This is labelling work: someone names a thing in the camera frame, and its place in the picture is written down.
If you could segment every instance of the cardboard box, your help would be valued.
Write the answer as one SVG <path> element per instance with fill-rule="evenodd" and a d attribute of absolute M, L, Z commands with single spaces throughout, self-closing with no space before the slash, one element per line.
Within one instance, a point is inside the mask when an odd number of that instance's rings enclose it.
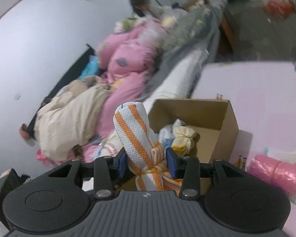
<path fill-rule="evenodd" d="M 180 119 L 198 133 L 189 156 L 211 163 L 220 158 L 228 161 L 238 135 L 238 124 L 228 100 L 162 99 L 156 100 L 149 115 L 150 127 L 158 133 L 165 125 Z M 202 193 L 210 180 L 202 180 Z M 136 190 L 134 179 L 120 189 Z"/>

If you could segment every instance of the blue gripper pad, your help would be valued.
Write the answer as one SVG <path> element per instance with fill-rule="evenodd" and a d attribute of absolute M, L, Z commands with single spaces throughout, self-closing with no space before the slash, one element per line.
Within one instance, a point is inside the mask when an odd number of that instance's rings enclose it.
<path fill-rule="evenodd" d="M 175 158 L 171 155 L 170 151 L 172 151 L 172 148 L 166 148 L 166 158 L 167 158 L 168 169 L 171 177 L 173 179 L 177 179 Z"/>
<path fill-rule="evenodd" d="M 127 169 L 127 155 L 126 152 L 124 151 L 118 164 L 118 178 L 123 178 L 125 170 Z"/>

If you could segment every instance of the gray blanket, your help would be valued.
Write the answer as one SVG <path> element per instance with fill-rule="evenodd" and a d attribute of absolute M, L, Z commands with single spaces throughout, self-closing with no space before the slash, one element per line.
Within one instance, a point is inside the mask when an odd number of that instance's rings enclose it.
<path fill-rule="evenodd" d="M 163 44 L 166 53 L 162 56 L 158 70 L 147 82 L 140 100 L 150 96 L 167 78 L 177 63 L 193 49 L 200 48 L 209 52 L 206 63 L 215 60 L 220 37 L 218 28 L 221 16 L 222 8 L 219 5 L 206 5 L 194 9 L 178 20 L 174 32 Z"/>

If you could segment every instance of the orange striped towel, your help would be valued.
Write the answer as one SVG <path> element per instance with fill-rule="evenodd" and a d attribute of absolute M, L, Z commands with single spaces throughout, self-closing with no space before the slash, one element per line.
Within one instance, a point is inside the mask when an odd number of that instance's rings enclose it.
<path fill-rule="evenodd" d="M 128 167 L 137 176 L 139 191 L 180 191 L 182 180 L 171 178 L 164 148 L 149 127 L 149 120 L 140 102 L 119 106 L 113 118 L 116 132 L 128 157 Z"/>

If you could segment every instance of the pink plastic bag roll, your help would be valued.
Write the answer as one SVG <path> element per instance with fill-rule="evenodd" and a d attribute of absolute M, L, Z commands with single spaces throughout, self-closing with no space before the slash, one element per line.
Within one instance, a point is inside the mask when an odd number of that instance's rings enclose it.
<path fill-rule="evenodd" d="M 248 173 L 281 188 L 288 194 L 296 194 L 296 164 L 258 154 L 252 159 Z"/>
<path fill-rule="evenodd" d="M 274 172 L 272 184 L 291 195 L 296 194 L 296 164 L 280 162 Z"/>
<path fill-rule="evenodd" d="M 271 184 L 274 171 L 279 162 L 274 158 L 258 154 L 252 159 L 247 171 L 266 183 Z"/>

